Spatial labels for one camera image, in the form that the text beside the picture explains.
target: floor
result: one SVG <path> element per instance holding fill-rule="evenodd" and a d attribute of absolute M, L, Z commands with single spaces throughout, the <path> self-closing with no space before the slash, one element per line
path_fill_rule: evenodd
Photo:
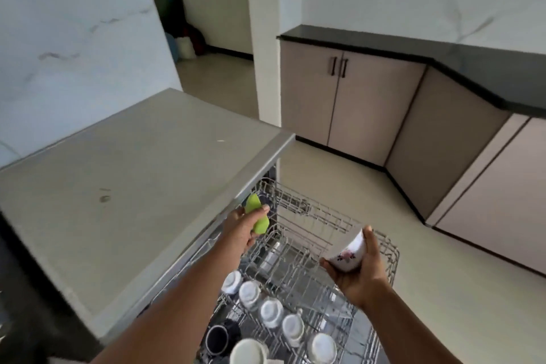
<path fill-rule="evenodd" d="M 256 118 L 251 62 L 217 54 L 178 69 L 184 91 Z M 286 186 L 391 237 L 401 253 L 396 291 L 462 362 L 546 362 L 546 279 L 426 228 L 371 168 L 296 142 L 280 174 Z"/>

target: dark cup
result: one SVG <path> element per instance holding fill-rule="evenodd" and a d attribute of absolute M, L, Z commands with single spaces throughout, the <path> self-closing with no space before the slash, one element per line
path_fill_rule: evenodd
<path fill-rule="evenodd" d="M 225 320 L 221 325 L 210 327 L 205 336 L 205 348 L 211 356 L 228 356 L 241 340 L 241 328 L 231 320 Z"/>

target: lower dishwasher rack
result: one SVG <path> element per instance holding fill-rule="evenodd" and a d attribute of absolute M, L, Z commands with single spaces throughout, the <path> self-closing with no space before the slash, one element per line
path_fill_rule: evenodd
<path fill-rule="evenodd" d="M 317 332 L 330 334 L 336 341 L 336 363 L 375 363 L 379 353 L 376 332 L 366 316 L 345 299 L 318 264 L 335 234 L 361 229 L 362 224 L 270 179 L 261 180 L 254 192 L 262 203 L 271 207 L 270 226 L 243 255 L 239 271 L 244 280 L 260 282 L 264 294 L 279 299 L 285 314 L 301 314 L 306 328 L 304 343 L 298 348 L 290 347 L 280 326 L 273 330 L 263 326 L 258 313 L 243 307 L 237 294 L 220 294 L 209 326 L 226 318 L 233 319 L 239 324 L 244 338 L 263 341 L 269 347 L 270 359 L 283 360 L 287 364 L 309 362 L 305 340 Z M 379 231 L 374 233 L 388 279 L 393 284 L 399 250 L 387 236 Z M 184 272 L 212 248 L 217 238 L 214 236 L 206 241 L 152 302 L 175 285 Z M 202 346 L 197 361 L 211 362 Z"/>

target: black countertop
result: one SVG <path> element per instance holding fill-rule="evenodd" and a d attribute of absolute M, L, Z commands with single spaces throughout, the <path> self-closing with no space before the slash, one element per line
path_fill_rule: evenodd
<path fill-rule="evenodd" d="M 497 108 L 546 118 L 546 55 L 309 25 L 278 38 L 429 64 Z"/>

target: person's left hand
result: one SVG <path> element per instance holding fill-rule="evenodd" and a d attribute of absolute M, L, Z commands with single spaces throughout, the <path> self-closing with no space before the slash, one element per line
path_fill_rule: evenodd
<path fill-rule="evenodd" d="M 231 213 L 224 221 L 222 235 L 218 239 L 217 245 L 229 253 L 230 262 L 233 262 L 232 270 L 237 269 L 239 260 L 256 241 L 257 234 L 252 231 L 254 224 L 266 216 L 269 212 L 269 206 L 263 205 L 256 210 L 245 214 L 245 208 L 239 207 Z"/>

